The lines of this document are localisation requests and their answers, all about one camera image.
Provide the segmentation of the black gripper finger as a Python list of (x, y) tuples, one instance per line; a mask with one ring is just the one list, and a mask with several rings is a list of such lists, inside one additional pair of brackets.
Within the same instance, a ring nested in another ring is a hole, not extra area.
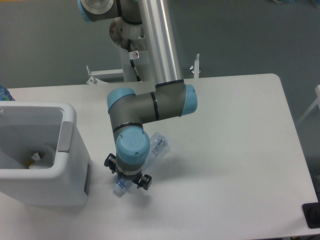
[(103, 165), (109, 168), (111, 170), (111, 173), (114, 174), (116, 172), (116, 156), (110, 153), (106, 157)]
[(152, 184), (152, 177), (148, 174), (139, 173), (132, 182), (136, 185), (136, 187), (142, 188), (144, 190), (148, 190)]

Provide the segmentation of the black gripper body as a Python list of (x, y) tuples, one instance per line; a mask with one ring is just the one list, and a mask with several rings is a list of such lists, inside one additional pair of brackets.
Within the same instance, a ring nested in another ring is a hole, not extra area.
[(115, 173), (118, 180), (131, 181), (134, 184), (138, 184), (143, 177), (143, 174), (142, 174), (143, 169), (144, 169), (143, 167), (140, 167), (139, 169), (133, 170), (133, 171), (124, 171), (124, 170), (122, 171), (122, 169), (119, 169), (116, 167)]

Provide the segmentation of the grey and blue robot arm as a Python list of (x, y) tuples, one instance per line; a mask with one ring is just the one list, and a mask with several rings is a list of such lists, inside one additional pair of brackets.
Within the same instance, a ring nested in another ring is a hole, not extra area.
[(128, 87), (112, 90), (107, 107), (116, 153), (104, 165), (119, 179), (147, 190), (152, 177), (143, 174), (150, 151), (146, 123), (192, 114), (197, 110), (195, 88), (185, 84), (176, 49), (172, 19), (165, 0), (80, 0), (82, 17), (88, 22), (121, 18), (134, 27), (136, 39), (145, 39), (155, 90), (136, 94)]

